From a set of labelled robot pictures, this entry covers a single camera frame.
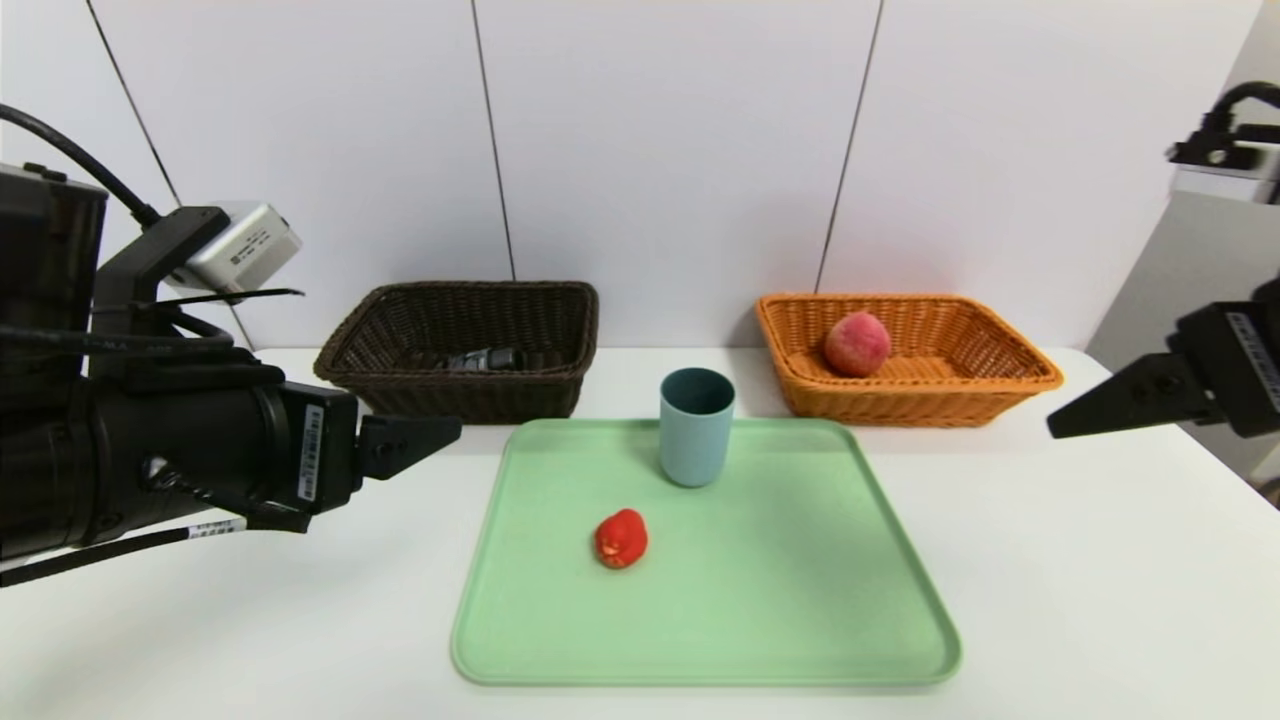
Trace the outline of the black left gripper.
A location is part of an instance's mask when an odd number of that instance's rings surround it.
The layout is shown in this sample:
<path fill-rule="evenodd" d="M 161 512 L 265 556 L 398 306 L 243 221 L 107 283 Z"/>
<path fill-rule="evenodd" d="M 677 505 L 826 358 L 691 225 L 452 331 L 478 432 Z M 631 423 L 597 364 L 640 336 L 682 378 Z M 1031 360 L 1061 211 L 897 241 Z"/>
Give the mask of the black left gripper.
<path fill-rule="evenodd" d="M 212 509 L 316 515 L 349 501 L 357 400 L 280 377 L 132 377 L 93 400 L 88 544 Z M 357 474 L 388 480 L 453 445 L 457 416 L 362 418 Z"/>

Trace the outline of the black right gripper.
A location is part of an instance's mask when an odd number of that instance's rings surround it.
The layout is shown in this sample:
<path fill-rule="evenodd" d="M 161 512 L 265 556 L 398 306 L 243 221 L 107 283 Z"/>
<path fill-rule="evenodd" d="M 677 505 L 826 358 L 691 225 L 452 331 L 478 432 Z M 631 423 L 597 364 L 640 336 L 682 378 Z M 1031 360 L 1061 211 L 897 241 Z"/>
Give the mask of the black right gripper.
<path fill-rule="evenodd" d="M 1147 354 L 1051 413 L 1055 439 L 1161 425 L 1225 424 L 1242 438 L 1279 429 L 1279 279 L 1248 300 L 1213 302 Z"/>

